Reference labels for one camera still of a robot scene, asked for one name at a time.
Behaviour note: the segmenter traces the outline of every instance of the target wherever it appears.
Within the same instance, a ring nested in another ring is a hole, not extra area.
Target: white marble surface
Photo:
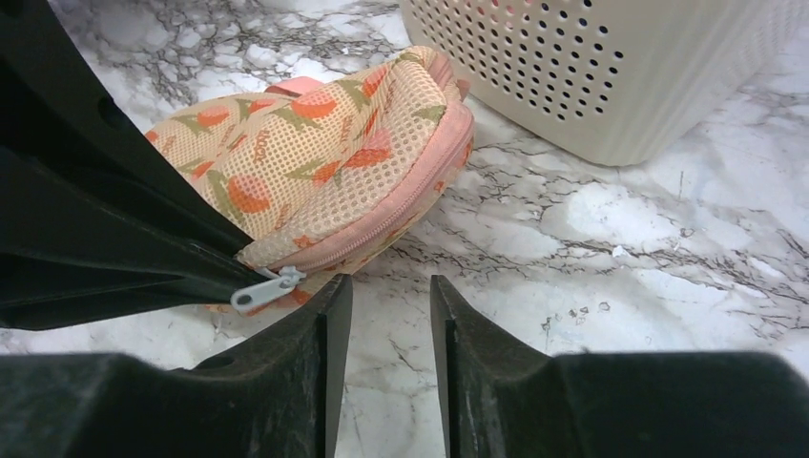
[[[143,130],[173,110],[333,79],[407,45],[395,2],[54,0]],[[809,27],[660,157],[620,170],[476,103],[477,148],[427,218],[356,277],[338,456],[443,456],[429,276],[558,354],[744,348],[809,375]],[[258,332],[193,306],[45,333],[0,351],[118,350],[192,366]]]

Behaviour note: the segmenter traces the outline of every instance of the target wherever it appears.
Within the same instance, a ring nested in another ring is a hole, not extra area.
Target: metal zipper slider
[[[247,313],[282,298],[291,293],[295,286],[306,278],[306,274],[291,265],[282,267],[278,274],[269,269],[260,269],[258,272],[271,280],[241,288],[233,293],[233,296],[230,297],[230,304],[238,312]]]

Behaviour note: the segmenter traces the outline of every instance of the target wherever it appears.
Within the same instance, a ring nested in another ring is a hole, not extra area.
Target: pink strap
[[[292,95],[297,97],[310,91],[314,91],[322,85],[323,83],[317,79],[313,79],[308,76],[298,76],[297,78],[287,79],[286,81],[281,81],[280,83],[274,84],[264,91],[266,93]]]

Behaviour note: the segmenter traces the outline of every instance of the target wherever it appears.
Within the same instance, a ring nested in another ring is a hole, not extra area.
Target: perforated basket
[[[635,164],[694,127],[799,26],[806,0],[402,0],[471,93],[586,160]]]

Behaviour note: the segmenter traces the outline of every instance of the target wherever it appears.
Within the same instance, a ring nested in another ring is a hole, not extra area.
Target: green leaf print
[[[197,168],[197,166],[199,164],[201,164],[202,162],[204,162],[202,157],[198,157],[198,158],[192,160],[191,162],[188,162],[187,164],[180,165],[176,169],[177,169],[178,172],[182,172],[183,174],[191,174],[191,173],[194,172],[194,170]]]
[[[280,110],[275,110],[270,115],[276,115],[282,118],[286,122],[292,124],[292,126],[298,131],[302,131],[306,127],[313,127],[315,129],[323,128],[322,125],[318,124],[314,120],[309,119],[308,117],[298,116],[292,110],[286,107],[281,108]]]
[[[191,132],[193,132],[194,135],[196,135],[196,136],[199,136],[199,134],[202,134],[202,133],[205,133],[205,134],[210,134],[211,133],[211,131],[207,127],[205,127],[203,125],[200,125],[197,122],[197,115],[196,114],[187,114],[187,115],[186,114],[181,114],[180,116],[171,117],[170,119],[184,125],[188,129],[190,129]]]
[[[250,105],[253,104],[253,100],[246,100],[244,98],[235,98],[234,100],[239,104],[239,121],[250,117]]]
[[[227,185],[227,177],[218,170],[210,170],[205,174],[211,182],[211,191],[214,192],[214,198],[217,201],[219,211],[225,217],[233,217],[238,223],[244,223],[244,215],[240,209],[230,200],[225,186]]]
[[[413,115],[429,119],[438,124],[441,118],[444,117],[444,112],[446,112],[446,105],[436,105],[434,107],[422,108]]]
[[[323,159],[315,159],[303,164],[301,167],[286,173],[284,176],[292,179],[308,179],[311,180],[317,170],[324,163]]]
[[[361,110],[363,106],[370,103],[368,101],[368,97],[366,97],[365,93],[363,93],[362,81],[339,79],[335,81],[335,83],[340,86],[349,97],[351,97],[351,101],[354,102],[354,106],[357,107],[357,111]]]

